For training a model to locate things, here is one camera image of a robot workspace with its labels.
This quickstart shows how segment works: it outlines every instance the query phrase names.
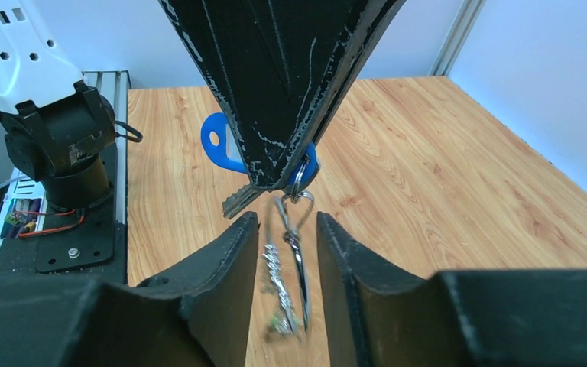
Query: key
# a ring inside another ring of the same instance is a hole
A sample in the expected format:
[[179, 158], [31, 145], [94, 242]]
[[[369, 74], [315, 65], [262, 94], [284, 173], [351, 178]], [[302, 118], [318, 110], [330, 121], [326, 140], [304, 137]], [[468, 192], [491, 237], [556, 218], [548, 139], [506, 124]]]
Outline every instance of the key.
[[255, 199], [259, 198], [264, 191], [254, 188], [250, 183], [244, 185], [236, 193], [227, 197], [222, 203], [224, 218], [232, 219], [242, 210], [246, 209]]

